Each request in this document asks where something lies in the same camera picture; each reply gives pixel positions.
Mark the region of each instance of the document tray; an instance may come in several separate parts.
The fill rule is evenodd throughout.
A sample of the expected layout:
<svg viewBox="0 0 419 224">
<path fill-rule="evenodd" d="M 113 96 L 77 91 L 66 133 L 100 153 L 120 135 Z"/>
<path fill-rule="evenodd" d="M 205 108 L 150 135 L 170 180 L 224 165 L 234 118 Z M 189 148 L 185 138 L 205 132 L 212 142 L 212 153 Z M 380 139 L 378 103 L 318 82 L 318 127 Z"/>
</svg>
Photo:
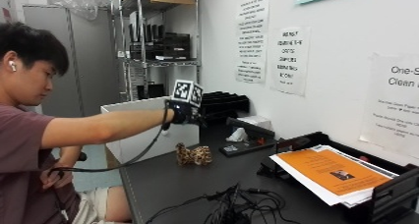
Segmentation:
<svg viewBox="0 0 419 224">
<path fill-rule="evenodd" d="M 328 135 L 321 132 L 278 141 L 276 144 L 276 152 L 284 148 L 300 150 L 318 144 L 329 145 L 353 157 L 368 157 L 369 163 L 398 175 L 373 188 L 370 200 L 352 208 L 344 207 L 344 216 L 348 220 L 357 224 L 389 224 L 414 211 L 419 196 L 417 167 L 410 169 L 398 166 L 373 155 L 329 140 Z M 280 166 L 274 166 L 272 171 L 274 171 L 273 176 L 284 180 L 293 179 L 292 176 L 277 176 L 277 174 L 286 173 Z"/>
</svg>

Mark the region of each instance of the man's arm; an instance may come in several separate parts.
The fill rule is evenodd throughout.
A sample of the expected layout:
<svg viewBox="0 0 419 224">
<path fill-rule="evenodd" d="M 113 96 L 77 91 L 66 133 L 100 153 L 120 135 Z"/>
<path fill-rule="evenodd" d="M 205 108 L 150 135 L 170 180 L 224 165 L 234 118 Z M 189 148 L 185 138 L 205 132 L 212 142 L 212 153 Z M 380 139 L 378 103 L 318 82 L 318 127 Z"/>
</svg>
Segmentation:
<svg viewBox="0 0 419 224">
<path fill-rule="evenodd" d="M 73 167 L 80 157 L 81 148 L 82 146 L 61 147 L 57 162 Z"/>
<path fill-rule="evenodd" d="M 174 112 L 168 110 L 166 123 Z M 162 124 L 164 110 L 109 112 L 85 118 L 54 118 L 47 123 L 41 148 L 102 144 L 132 137 Z"/>
<path fill-rule="evenodd" d="M 73 167 L 80 156 L 82 146 L 68 146 L 59 148 L 59 158 L 57 159 L 53 167 Z M 47 189 L 49 187 L 61 188 L 66 184 L 72 183 L 73 175 L 70 172 L 62 172 L 62 175 L 58 175 L 58 172 L 51 172 L 45 170 L 39 174 L 39 181 L 42 183 L 41 187 Z"/>
</svg>

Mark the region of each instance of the orange booklet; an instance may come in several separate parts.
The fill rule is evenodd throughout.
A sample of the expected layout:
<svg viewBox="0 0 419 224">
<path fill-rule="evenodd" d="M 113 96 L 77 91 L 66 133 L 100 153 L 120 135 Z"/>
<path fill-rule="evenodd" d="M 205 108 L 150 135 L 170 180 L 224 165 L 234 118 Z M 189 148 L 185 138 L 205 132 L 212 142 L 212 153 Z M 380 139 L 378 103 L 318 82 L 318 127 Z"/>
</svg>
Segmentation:
<svg viewBox="0 0 419 224">
<path fill-rule="evenodd" d="M 304 176 L 337 196 L 373 188 L 389 180 L 337 153 L 310 149 L 276 154 Z"/>
</svg>

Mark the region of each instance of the black hair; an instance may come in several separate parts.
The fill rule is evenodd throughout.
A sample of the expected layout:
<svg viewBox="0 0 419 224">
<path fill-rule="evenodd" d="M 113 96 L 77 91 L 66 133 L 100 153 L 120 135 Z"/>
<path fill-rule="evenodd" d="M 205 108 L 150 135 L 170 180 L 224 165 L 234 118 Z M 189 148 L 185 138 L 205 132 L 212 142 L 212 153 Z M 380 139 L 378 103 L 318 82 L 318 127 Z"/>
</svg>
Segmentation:
<svg viewBox="0 0 419 224">
<path fill-rule="evenodd" d="M 55 74 L 68 70 L 68 55 L 62 43 L 50 31 L 34 29 L 19 22 L 0 24 L 0 59 L 7 51 L 14 51 L 29 69 L 34 61 L 51 64 Z"/>
</svg>

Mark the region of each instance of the black table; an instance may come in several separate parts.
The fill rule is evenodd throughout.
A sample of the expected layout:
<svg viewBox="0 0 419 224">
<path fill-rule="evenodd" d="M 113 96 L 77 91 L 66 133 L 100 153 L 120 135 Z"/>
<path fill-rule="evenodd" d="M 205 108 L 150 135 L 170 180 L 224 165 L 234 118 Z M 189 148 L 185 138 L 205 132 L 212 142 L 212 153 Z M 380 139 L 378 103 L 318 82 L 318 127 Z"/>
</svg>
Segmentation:
<svg viewBox="0 0 419 224">
<path fill-rule="evenodd" d="M 178 166 L 174 152 L 146 159 L 120 169 L 122 187 L 126 192 L 133 223 L 145 221 L 162 208 L 181 204 L 204 194 L 212 195 L 240 183 L 241 188 L 266 189 L 285 199 L 281 214 L 286 219 L 306 224 L 352 223 L 344 218 L 345 207 L 329 207 L 316 195 L 296 183 L 256 175 L 260 161 L 270 155 L 269 149 L 225 157 L 218 152 L 225 137 L 230 135 L 225 126 L 212 126 L 200 130 L 200 145 L 208 145 L 212 163 L 206 166 L 193 164 Z M 152 223 L 198 224 L 214 210 L 216 201 L 205 199 L 158 216 Z M 273 223 L 265 215 L 266 223 Z M 250 223 L 264 223 L 261 217 L 253 217 Z M 417 224 L 419 214 L 405 216 L 397 224 Z"/>
</svg>

